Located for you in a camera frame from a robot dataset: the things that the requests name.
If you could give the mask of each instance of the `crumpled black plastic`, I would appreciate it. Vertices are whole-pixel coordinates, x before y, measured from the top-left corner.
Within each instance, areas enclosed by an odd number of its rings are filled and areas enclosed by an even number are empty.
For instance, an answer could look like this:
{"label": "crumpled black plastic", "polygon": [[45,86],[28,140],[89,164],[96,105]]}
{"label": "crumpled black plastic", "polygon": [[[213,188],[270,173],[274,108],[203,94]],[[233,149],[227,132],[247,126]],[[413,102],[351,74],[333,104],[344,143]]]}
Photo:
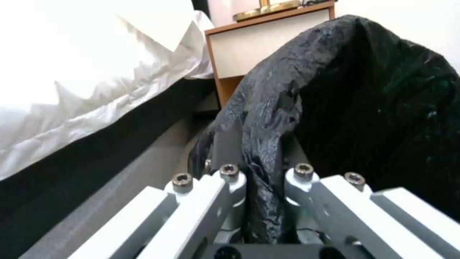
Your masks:
{"label": "crumpled black plastic", "polygon": [[214,132],[239,120],[245,242],[293,240],[281,143],[294,132],[321,177],[355,171],[374,191],[402,186],[458,221],[459,89],[440,54],[344,16],[303,32],[243,78],[190,152],[189,172],[201,176]]}

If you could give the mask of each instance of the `white drawer front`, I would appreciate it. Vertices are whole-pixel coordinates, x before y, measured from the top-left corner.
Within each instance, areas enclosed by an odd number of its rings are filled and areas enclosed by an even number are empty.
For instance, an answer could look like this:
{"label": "white drawer front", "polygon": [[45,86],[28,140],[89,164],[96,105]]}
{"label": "white drawer front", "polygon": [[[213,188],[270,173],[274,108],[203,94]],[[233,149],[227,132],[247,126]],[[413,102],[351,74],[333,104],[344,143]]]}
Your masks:
{"label": "white drawer front", "polygon": [[328,20],[329,11],[321,10],[210,35],[218,77],[247,74],[287,41]]}

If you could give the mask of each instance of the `mounting hole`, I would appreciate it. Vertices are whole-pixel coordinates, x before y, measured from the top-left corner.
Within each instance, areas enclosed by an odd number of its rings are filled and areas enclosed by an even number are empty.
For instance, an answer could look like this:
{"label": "mounting hole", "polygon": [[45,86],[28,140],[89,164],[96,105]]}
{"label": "mounting hole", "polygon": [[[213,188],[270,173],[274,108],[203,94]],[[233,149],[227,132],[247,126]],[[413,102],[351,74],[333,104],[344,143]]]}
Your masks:
{"label": "mounting hole", "polygon": [[334,247],[324,247],[319,251],[320,259],[345,259],[345,256]]}
{"label": "mounting hole", "polygon": [[242,257],[238,249],[230,246],[223,246],[216,251],[214,259],[242,259]]}
{"label": "mounting hole", "polygon": [[327,204],[325,203],[322,207],[323,207],[323,210],[322,210],[322,211],[324,212],[324,215],[326,215],[326,216],[329,217],[329,216],[330,216],[330,214],[329,214],[329,205],[327,205]]}

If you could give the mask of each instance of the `wooden nightstand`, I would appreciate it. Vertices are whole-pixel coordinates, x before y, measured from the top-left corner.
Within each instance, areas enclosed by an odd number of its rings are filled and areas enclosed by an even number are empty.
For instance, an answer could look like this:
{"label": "wooden nightstand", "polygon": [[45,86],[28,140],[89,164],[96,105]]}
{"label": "wooden nightstand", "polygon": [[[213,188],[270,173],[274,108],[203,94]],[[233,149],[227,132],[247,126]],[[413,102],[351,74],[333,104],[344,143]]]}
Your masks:
{"label": "wooden nightstand", "polygon": [[207,30],[221,106],[257,63],[299,33],[335,18],[334,1],[303,7]]}

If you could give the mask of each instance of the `white bed sheet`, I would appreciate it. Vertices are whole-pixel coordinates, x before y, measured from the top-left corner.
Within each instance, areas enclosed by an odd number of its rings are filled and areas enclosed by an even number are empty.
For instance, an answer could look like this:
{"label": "white bed sheet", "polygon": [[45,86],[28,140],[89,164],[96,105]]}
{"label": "white bed sheet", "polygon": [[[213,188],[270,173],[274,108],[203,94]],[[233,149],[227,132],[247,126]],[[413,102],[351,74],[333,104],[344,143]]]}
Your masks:
{"label": "white bed sheet", "polygon": [[115,13],[26,9],[0,26],[0,180],[183,77],[212,75],[201,11],[171,52]]}

